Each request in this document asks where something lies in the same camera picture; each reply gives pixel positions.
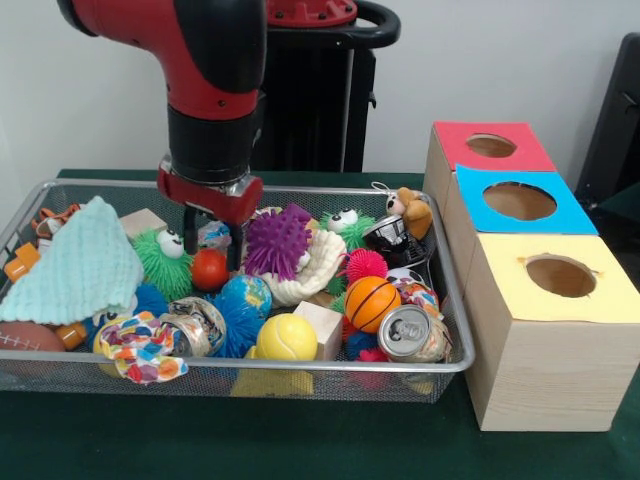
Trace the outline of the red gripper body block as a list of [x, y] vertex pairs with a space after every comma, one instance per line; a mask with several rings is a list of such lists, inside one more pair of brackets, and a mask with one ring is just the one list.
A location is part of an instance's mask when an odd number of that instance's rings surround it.
[[159, 164], [156, 184], [158, 190], [174, 203], [193, 207], [233, 225], [241, 225], [250, 219], [264, 187], [263, 180], [251, 174], [226, 185], [197, 183], [179, 176], [168, 158], [163, 158]]

